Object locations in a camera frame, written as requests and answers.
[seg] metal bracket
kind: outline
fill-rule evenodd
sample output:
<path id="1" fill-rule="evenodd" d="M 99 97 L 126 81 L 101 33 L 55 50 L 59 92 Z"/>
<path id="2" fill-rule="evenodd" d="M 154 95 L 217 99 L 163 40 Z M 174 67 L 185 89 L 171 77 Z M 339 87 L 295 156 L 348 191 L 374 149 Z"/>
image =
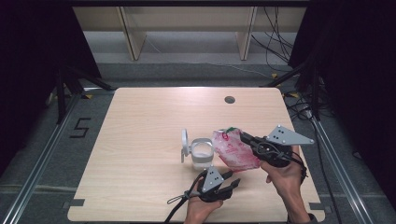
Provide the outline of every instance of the metal bracket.
<path id="1" fill-rule="evenodd" d="M 313 139 L 295 133 L 281 125 L 277 125 L 274 130 L 266 136 L 266 140 L 283 146 L 312 145 L 315 143 Z"/>

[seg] aluminum rail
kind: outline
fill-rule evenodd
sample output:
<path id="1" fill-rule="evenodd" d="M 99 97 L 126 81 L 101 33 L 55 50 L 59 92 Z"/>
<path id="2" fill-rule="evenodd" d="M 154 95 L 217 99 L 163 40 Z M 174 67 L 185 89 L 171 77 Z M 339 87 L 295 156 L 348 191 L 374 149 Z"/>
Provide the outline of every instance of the aluminum rail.
<path id="1" fill-rule="evenodd" d="M 3 224 L 16 224 L 21 218 L 23 210 L 25 209 L 26 205 L 29 203 L 29 200 L 35 191 L 35 186 L 38 183 L 38 180 L 42 176 L 50 158 L 52 152 L 56 148 L 62 133 L 64 132 L 64 128 L 69 121 L 70 115 L 73 112 L 76 104 L 78 103 L 79 98 L 81 95 L 73 95 L 71 100 L 66 108 L 66 114 L 64 115 L 64 119 L 55 126 L 54 131 L 49 138 L 46 146 L 44 147 L 43 151 L 40 154 L 37 162 L 35 163 L 35 167 L 33 168 L 32 172 L 29 174 L 29 177 L 23 184 L 21 191 L 19 192 L 17 198 L 15 199 L 14 203 L 9 207 L 5 219 L 2 221 Z"/>
<path id="2" fill-rule="evenodd" d="M 332 166 L 332 169 L 337 176 L 338 181 L 340 182 L 341 188 L 343 189 L 346 198 L 349 200 L 349 203 L 352 207 L 353 212 L 355 213 L 356 218 L 359 223 L 374 223 L 373 219 L 355 186 L 353 185 L 344 165 L 341 163 L 340 159 L 335 152 L 332 143 L 327 136 L 326 132 L 323 129 L 320 121 L 316 119 L 312 119 L 315 128 L 318 130 L 318 136 L 321 142 L 323 143 L 323 149 L 326 153 L 327 158 Z"/>

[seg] black stand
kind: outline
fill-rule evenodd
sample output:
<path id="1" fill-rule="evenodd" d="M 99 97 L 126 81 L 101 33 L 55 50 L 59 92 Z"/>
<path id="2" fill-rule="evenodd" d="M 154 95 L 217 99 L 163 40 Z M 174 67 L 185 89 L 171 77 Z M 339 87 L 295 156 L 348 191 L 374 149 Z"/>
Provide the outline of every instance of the black stand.
<path id="1" fill-rule="evenodd" d="M 79 78 L 84 78 L 106 91 L 115 91 L 117 89 L 111 87 L 110 85 L 107 85 L 105 82 L 95 77 L 91 77 L 85 74 L 84 72 L 82 72 L 77 68 L 66 66 L 60 69 L 59 73 L 57 74 L 57 80 L 56 80 L 56 90 L 58 95 L 58 121 L 57 121 L 58 124 L 62 121 L 64 115 L 66 114 L 64 85 L 67 87 L 67 89 L 70 90 L 72 94 L 82 94 L 84 92 L 84 89 L 78 81 Z"/>
<path id="2" fill-rule="evenodd" d="M 280 83 L 288 80 L 291 77 L 294 77 L 298 74 L 301 74 L 299 77 L 296 87 L 299 91 L 305 91 L 308 85 L 312 86 L 312 113 L 313 116 L 319 120 L 319 108 L 318 108 L 318 79 L 319 79 L 319 71 L 323 66 L 323 62 L 325 62 L 325 57 L 329 55 L 329 52 L 332 50 L 331 47 L 334 46 L 336 38 L 338 36 L 338 27 L 342 22 L 342 18 L 344 15 L 344 2 L 340 2 L 338 8 L 334 11 L 334 13 L 330 16 L 326 26 L 322 29 L 318 40 L 316 41 L 313 49 L 310 54 L 306 58 L 306 60 L 295 67 L 292 71 L 289 71 L 287 74 L 283 75 L 277 80 L 269 83 L 264 87 L 275 87 Z"/>

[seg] wrist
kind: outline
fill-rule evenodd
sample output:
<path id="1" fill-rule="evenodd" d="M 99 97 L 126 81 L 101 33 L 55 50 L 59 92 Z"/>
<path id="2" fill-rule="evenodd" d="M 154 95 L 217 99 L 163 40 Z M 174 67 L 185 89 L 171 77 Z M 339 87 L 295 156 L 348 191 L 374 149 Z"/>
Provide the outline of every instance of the wrist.
<path id="1" fill-rule="evenodd" d="M 286 206 L 286 210 L 288 211 L 290 222 L 305 223 L 311 220 L 305 210 L 304 201 L 299 192 L 283 195 L 282 200 Z"/>

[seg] tripod leg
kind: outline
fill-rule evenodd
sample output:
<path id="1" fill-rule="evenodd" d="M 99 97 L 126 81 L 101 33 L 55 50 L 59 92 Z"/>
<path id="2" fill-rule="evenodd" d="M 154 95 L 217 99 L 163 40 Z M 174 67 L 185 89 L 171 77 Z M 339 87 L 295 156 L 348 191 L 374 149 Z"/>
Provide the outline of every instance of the tripod leg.
<path id="1" fill-rule="evenodd" d="M 103 82 L 95 77 L 91 77 L 91 76 L 85 74 L 84 72 L 78 70 L 77 68 L 67 66 L 67 69 L 69 69 L 71 72 L 78 75 L 79 77 L 87 79 L 88 81 L 95 84 L 96 86 L 103 88 L 106 91 L 115 91 L 117 89 L 117 88 L 111 87 L 110 85 L 107 85 L 105 82 Z"/>
<path id="2" fill-rule="evenodd" d="M 320 121 L 319 117 L 319 74 L 318 74 L 318 64 L 314 66 L 314 76 L 312 77 L 312 115 Z"/>
<path id="3" fill-rule="evenodd" d="M 279 85 L 280 83 L 288 80 L 289 78 L 294 77 L 295 75 L 299 74 L 304 69 L 304 67 L 305 67 L 305 63 L 298 65 L 296 68 L 289 71 L 287 74 L 283 75 L 282 77 L 267 84 L 265 87 L 275 87 L 275 86 Z"/>
<path id="4" fill-rule="evenodd" d="M 64 69 L 59 69 L 56 78 L 56 91 L 58 95 L 58 121 L 57 123 L 61 123 L 64 115 L 66 114 L 66 100 L 64 99 Z"/>

